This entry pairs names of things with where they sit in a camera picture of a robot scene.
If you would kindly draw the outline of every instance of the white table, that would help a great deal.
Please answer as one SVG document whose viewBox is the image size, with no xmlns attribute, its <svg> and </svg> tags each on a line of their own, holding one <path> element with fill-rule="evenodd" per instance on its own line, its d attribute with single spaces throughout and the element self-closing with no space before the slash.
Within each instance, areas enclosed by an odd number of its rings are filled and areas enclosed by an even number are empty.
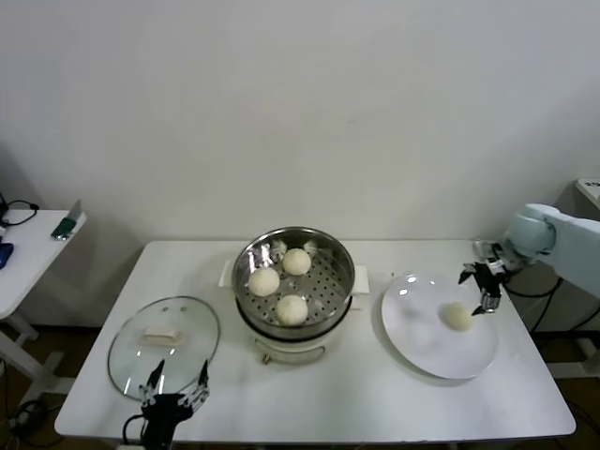
<svg viewBox="0 0 600 450">
<path fill-rule="evenodd" d="M 576 181 L 577 189 L 592 204 L 600 208 L 600 178 L 579 178 Z M 598 378 L 600 379 L 600 350 L 588 337 L 575 339 L 585 361 L 570 363 L 549 363 L 547 368 L 555 379 L 570 378 Z"/>
<path fill-rule="evenodd" d="M 140 403 L 122 397 L 107 372 L 107 353 L 139 308 L 177 294 L 209 302 L 222 337 L 209 368 L 211 397 L 179 425 L 180 442 L 421 443 L 570 434 L 575 420 L 505 295 L 496 315 L 501 345 L 478 378 L 448 381 L 413 367 L 388 341 L 380 301 L 393 274 L 427 270 L 458 277 L 473 259 L 465 241 L 346 241 L 368 268 L 371 294 L 349 312 L 342 342 L 316 363 L 260 363 L 233 293 L 218 287 L 226 260 L 242 242 L 149 244 L 116 301 L 68 395 L 55 427 L 63 435 L 120 440 Z M 129 428 L 139 434 L 139 424 Z"/>
<path fill-rule="evenodd" d="M 31 213 L 31 210 L 9 210 L 4 219 L 19 222 Z M 8 227 L 2 241 L 13 244 L 14 251 L 7 265 L 0 270 L 0 320 L 8 322 L 21 335 L 13 341 L 0 333 L 0 356 L 33 381 L 22 401 L 36 398 L 42 392 L 66 394 L 73 382 L 53 376 L 62 358 L 61 352 L 52 352 L 42 365 L 21 348 L 26 339 L 38 338 L 38 333 L 16 312 L 21 301 L 70 242 L 70 239 L 56 241 L 51 238 L 51 233 L 67 213 L 39 210 L 24 224 Z M 79 218 L 73 234 L 85 219 L 85 215 Z"/>
</svg>

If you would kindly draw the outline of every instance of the black cable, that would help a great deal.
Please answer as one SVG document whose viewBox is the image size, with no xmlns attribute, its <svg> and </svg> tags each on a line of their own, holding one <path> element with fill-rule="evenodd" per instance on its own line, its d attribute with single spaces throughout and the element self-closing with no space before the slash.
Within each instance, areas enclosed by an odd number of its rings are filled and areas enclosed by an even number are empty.
<svg viewBox="0 0 600 450">
<path fill-rule="evenodd" d="M 134 420 L 138 420 L 138 419 L 142 419 L 143 418 L 143 414 L 135 414 L 132 415 L 131 417 L 129 417 L 128 420 L 125 421 L 125 424 L 123 424 L 123 429 L 122 429 L 122 437 L 123 437 L 123 443 L 125 445 L 129 445 L 129 439 L 128 439 L 128 426 L 131 422 L 133 422 Z"/>
<path fill-rule="evenodd" d="M 600 426 L 595 420 L 592 419 L 590 414 L 573 401 L 565 401 L 567 405 L 569 405 L 572 409 L 575 408 L 575 410 L 579 413 L 579 416 L 584 419 L 584 421 L 590 426 L 591 429 L 593 429 L 596 432 L 596 434 L 598 434 L 598 436 L 600 436 Z"/>
<path fill-rule="evenodd" d="M 544 306 L 544 310 L 542 311 L 542 314 L 540 314 L 540 317 L 538 317 L 537 322 L 535 323 L 535 325 L 532 326 L 532 329 L 530 330 L 530 333 L 533 333 L 535 330 L 537 330 L 537 327 L 539 326 L 539 324 L 542 322 L 542 320 L 546 316 L 546 313 L 548 312 L 548 308 L 550 308 L 550 304 L 552 303 L 552 299 L 554 298 L 554 294 L 556 293 L 556 291 L 559 290 L 559 288 L 563 284 L 563 281 L 564 281 L 564 279 L 559 278 L 556 281 L 556 284 L 554 285 L 554 287 L 549 291 L 550 292 L 550 296 L 547 298 L 546 305 Z"/>
<path fill-rule="evenodd" d="M 10 440 L 13 438 L 12 434 L 8 436 L 8 438 L 0 444 L 0 448 L 6 448 Z"/>
<path fill-rule="evenodd" d="M 2 195 L 2 192 L 0 192 L 0 204 L 5 204 L 7 206 L 7 208 L 8 208 L 7 199 L 5 199 L 4 195 Z"/>
<path fill-rule="evenodd" d="M 140 441 L 143 439 L 143 434 L 146 431 L 146 424 L 147 423 L 148 423 L 147 421 L 145 421 L 145 420 L 143 421 L 142 429 L 140 430 Z"/>
<path fill-rule="evenodd" d="M 7 416 L 7 420 L 10 420 L 12 418 L 13 414 L 9 413 L 9 407 L 8 407 L 8 364 L 4 359 L 0 359 L 0 363 L 3 365 L 4 367 L 4 411 L 5 414 Z M 35 443 L 35 442 L 29 442 L 27 441 L 24 436 L 17 436 L 13 430 L 10 428 L 10 425 L 8 425 L 8 429 L 10 430 L 10 434 L 11 436 L 20 439 L 21 441 L 23 441 L 25 444 L 29 445 L 30 447 L 34 447 L 34 448 L 48 448 L 48 447 L 53 447 L 59 443 L 61 443 L 62 441 L 65 440 L 65 438 L 60 437 L 55 441 L 52 442 L 47 442 L 47 443 Z"/>
<path fill-rule="evenodd" d="M 554 438 L 554 442 L 561 447 L 561 450 L 567 450 L 566 447 L 563 445 L 563 443 L 561 441 L 559 441 L 557 438 Z"/>
<path fill-rule="evenodd" d="M 550 342 L 552 342 L 554 340 L 554 337 L 550 337 L 548 339 L 546 339 L 544 342 L 542 342 L 541 344 L 537 345 L 537 351 L 541 352 L 542 349 L 544 347 L 546 347 Z"/>
<path fill-rule="evenodd" d="M 13 200 L 12 202 L 7 203 L 7 207 L 10 208 L 10 206 L 15 203 L 26 204 L 27 206 L 29 206 L 29 209 L 31 209 L 33 211 L 33 213 L 31 214 L 31 216 L 26 217 L 19 222 L 7 222 L 5 220 L 2 220 L 3 227 L 16 227 L 17 225 L 23 225 L 25 222 L 28 222 L 29 220 L 31 220 L 38 214 L 39 206 L 35 203 L 28 202 L 27 200 Z"/>
<path fill-rule="evenodd" d="M 54 447 L 55 445 L 58 445 L 59 443 L 61 443 L 62 441 L 65 440 L 65 438 L 60 437 L 56 441 L 52 441 L 52 442 L 48 442 L 48 443 L 34 443 L 34 442 L 27 441 L 23 437 L 21 437 L 19 439 L 21 439 L 21 441 L 23 441 L 23 443 L 26 443 L 30 447 L 34 447 L 34 448 L 49 448 L 49 447 Z"/>
<path fill-rule="evenodd" d="M 4 359 L 0 360 L 0 362 L 2 362 L 2 366 L 4 367 L 4 414 L 8 420 L 10 418 L 10 412 L 8 412 L 8 364 Z"/>
<path fill-rule="evenodd" d="M 573 325 L 571 328 L 569 328 L 569 330 L 568 330 L 568 331 L 575 331 L 575 330 L 577 330 L 577 329 L 578 329 L 580 326 L 583 326 L 583 325 L 585 325 L 586 323 L 590 322 L 592 319 L 595 319 L 595 317 L 596 317 L 598 314 L 600 314 L 600 307 L 598 307 L 598 308 L 596 309 L 596 311 L 594 311 L 594 312 L 593 312 L 593 313 L 590 315 L 590 317 L 588 317 L 588 318 L 587 318 L 586 320 L 584 320 L 584 321 L 581 321 L 581 322 L 580 322 L 580 323 L 578 323 L 577 325 Z"/>
<path fill-rule="evenodd" d="M 517 292 L 517 291 L 513 291 L 511 288 L 509 288 L 506 285 L 504 285 L 504 288 L 506 289 L 506 291 L 508 293 L 511 293 L 513 295 L 518 295 L 519 297 L 523 297 L 523 298 L 542 298 L 542 297 L 547 297 L 549 295 L 554 294 L 561 287 L 561 284 L 563 284 L 563 279 L 561 277 L 559 277 L 559 279 L 556 280 L 556 283 L 554 283 L 554 286 L 552 286 L 552 289 L 550 289 L 547 292 L 543 292 L 543 293 L 522 293 L 522 292 Z"/>
</svg>

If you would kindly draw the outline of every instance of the table leg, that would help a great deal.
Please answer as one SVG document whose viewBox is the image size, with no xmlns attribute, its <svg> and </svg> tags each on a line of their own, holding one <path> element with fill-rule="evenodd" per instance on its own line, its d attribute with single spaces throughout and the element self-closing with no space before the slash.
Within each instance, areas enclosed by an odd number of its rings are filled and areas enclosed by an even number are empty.
<svg viewBox="0 0 600 450">
<path fill-rule="evenodd" d="M 591 339 L 576 339 L 577 345 L 587 359 L 582 363 L 550 363 L 547 368 L 555 379 L 599 378 L 600 350 L 597 350 Z"/>
<path fill-rule="evenodd" d="M 136 446 L 125 446 L 122 445 L 120 441 L 117 441 L 115 439 L 100 439 L 101 441 L 103 441 L 104 443 L 106 443 L 109 447 L 111 448 L 116 448 L 117 450 L 121 450 L 121 449 L 126 449 L 128 450 L 129 448 L 133 449 L 133 450 L 137 450 L 137 449 L 142 449 L 144 450 L 143 447 L 136 447 Z"/>
<path fill-rule="evenodd" d="M 0 332 L 0 353 L 7 363 L 17 368 L 31 380 L 44 378 L 48 375 L 44 366 L 2 332 Z"/>
<path fill-rule="evenodd" d="M 62 352 L 50 353 L 50 356 L 41 365 L 17 342 L 0 332 L 0 356 L 31 380 L 31 385 L 21 399 L 21 403 L 39 398 L 44 392 L 66 395 L 75 382 L 74 378 L 59 378 L 53 375 L 63 358 Z"/>
<path fill-rule="evenodd" d="M 6 321 L 10 324 L 10 326 L 21 333 L 21 336 L 24 338 L 29 340 L 36 340 L 39 338 L 39 334 L 34 327 L 31 326 L 29 322 L 26 321 L 25 318 L 17 311 L 10 314 L 10 316 L 6 318 Z"/>
<path fill-rule="evenodd" d="M 513 450 L 519 443 L 525 441 L 488 441 L 488 442 L 463 442 L 459 448 L 464 450 Z"/>
</svg>

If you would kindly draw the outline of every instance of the glass lid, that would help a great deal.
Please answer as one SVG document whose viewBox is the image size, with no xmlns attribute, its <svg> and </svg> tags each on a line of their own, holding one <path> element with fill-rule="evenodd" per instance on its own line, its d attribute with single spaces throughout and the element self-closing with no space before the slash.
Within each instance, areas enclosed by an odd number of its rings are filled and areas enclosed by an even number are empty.
<svg viewBox="0 0 600 450">
<path fill-rule="evenodd" d="M 203 300 L 176 296 L 157 300 L 131 317 L 112 341 L 109 374 L 121 394 L 141 399 L 140 384 L 162 359 L 159 394 L 195 383 L 205 360 L 213 359 L 220 338 L 215 311 Z"/>
</svg>

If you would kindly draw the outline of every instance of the plate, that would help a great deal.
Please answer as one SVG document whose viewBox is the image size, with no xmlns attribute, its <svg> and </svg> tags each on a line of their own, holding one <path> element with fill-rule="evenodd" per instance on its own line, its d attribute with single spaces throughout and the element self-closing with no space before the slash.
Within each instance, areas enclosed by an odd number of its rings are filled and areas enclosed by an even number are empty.
<svg viewBox="0 0 600 450">
<path fill-rule="evenodd" d="M 478 291 L 455 279 L 408 273 L 392 281 L 382 300 L 382 321 L 396 348 L 417 367 L 442 378 L 467 380 L 491 365 L 498 351 L 494 316 L 474 317 L 467 331 L 442 319 L 444 306 L 479 305 Z"/>
</svg>

